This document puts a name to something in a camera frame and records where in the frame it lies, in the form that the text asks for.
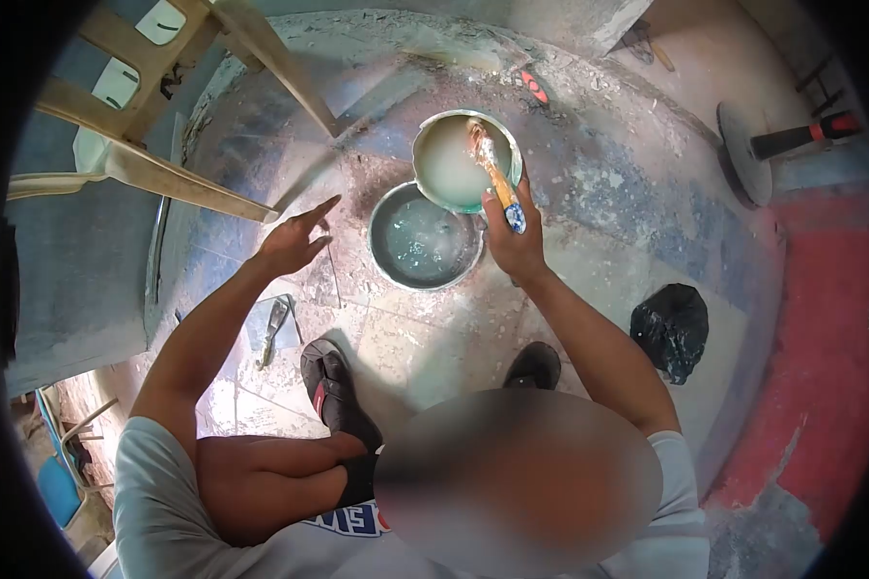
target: paintbrush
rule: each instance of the paintbrush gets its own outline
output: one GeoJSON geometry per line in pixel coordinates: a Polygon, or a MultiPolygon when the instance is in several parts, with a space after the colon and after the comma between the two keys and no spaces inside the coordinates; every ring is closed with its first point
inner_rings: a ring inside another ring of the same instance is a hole
{"type": "Polygon", "coordinates": [[[478,117],[471,117],[467,121],[467,132],[470,133],[470,154],[476,164],[489,173],[489,179],[492,180],[493,187],[496,189],[496,196],[502,203],[502,208],[505,209],[506,221],[509,222],[514,232],[523,234],[526,226],[524,212],[521,211],[521,204],[518,202],[515,189],[498,168],[496,142],[487,133],[483,120],[478,117]]]}

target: plastic bag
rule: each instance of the plastic bag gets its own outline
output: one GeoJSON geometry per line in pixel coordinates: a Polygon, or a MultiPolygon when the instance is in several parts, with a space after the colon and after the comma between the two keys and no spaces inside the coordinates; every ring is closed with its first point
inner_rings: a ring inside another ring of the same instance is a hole
{"type": "Polygon", "coordinates": [[[708,307],[690,285],[669,284],[631,313],[631,337],[670,383],[681,386],[701,360],[708,339],[708,307]]]}

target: grinding disc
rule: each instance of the grinding disc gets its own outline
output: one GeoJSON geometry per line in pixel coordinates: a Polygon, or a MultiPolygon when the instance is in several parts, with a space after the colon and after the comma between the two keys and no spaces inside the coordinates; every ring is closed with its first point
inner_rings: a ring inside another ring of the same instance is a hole
{"type": "Polygon", "coordinates": [[[750,139],[761,133],[747,122],[741,110],[727,101],[718,105],[718,129],[743,190],[754,204],[765,207],[773,196],[773,172],[768,161],[753,156],[750,146],[750,139]]]}

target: shoe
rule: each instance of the shoe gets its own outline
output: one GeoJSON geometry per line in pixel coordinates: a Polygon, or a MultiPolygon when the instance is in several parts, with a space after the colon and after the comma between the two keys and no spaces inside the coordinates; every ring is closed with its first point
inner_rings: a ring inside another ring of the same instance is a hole
{"type": "Polygon", "coordinates": [[[382,446],[382,434],[361,410],[345,355],[329,340],[315,340],[303,350],[299,369],[312,407],[333,433],[356,436],[368,452],[382,446]]]}
{"type": "Polygon", "coordinates": [[[515,357],[502,387],[556,390],[560,372],[557,351],[544,342],[532,342],[515,357]]]}

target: water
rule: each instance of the water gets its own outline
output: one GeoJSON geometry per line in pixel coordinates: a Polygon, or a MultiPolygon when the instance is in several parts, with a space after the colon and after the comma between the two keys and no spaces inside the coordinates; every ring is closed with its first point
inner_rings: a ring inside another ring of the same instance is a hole
{"type": "MultiPolygon", "coordinates": [[[[470,155],[468,119],[470,117],[458,115],[432,125],[420,146],[418,178],[440,199],[454,206],[475,209],[480,205],[483,191],[492,186],[492,181],[470,155]]],[[[509,140],[492,123],[484,121],[483,124],[496,142],[498,168],[508,174],[511,167],[509,140]]]]}
{"type": "Polygon", "coordinates": [[[466,257],[467,228],[453,213],[425,198],[395,211],[385,231],[395,268],[409,278],[445,278],[466,257]]]}

